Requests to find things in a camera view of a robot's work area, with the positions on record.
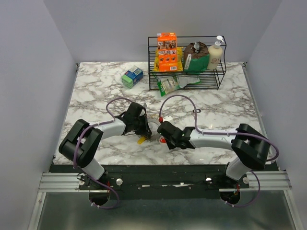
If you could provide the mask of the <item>metal disc with keyrings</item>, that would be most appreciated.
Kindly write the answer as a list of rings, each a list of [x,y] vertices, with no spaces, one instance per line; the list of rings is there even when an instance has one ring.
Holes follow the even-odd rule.
[[[158,127],[160,126],[159,118],[157,117],[148,117],[148,125],[150,130],[152,131],[152,135],[150,138],[146,138],[146,141],[156,141],[161,135],[157,132]]]

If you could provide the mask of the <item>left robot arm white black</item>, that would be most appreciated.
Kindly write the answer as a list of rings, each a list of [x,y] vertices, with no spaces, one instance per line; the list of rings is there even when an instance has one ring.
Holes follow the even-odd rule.
[[[83,119],[77,120],[60,143],[59,153],[88,174],[95,189],[102,189],[106,185],[106,170],[94,158],[98,145],[101,140],[130,132],[143,137],[152,135],[146,108],[135,102],[111,121],[90,125]]]

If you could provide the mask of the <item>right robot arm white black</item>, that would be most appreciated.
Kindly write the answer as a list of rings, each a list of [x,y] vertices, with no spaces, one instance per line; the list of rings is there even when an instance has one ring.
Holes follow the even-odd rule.
[[[263,135],[247,124],[225,131],[197,130],[195,127],[181,130],[164,121],[157,132],[165,138],[170,150],[209,147],[234,151],[236,158],[228,163],[221,175],[221,183],[227,188],[237,184],[249,170],[263,170],[271,146]]]

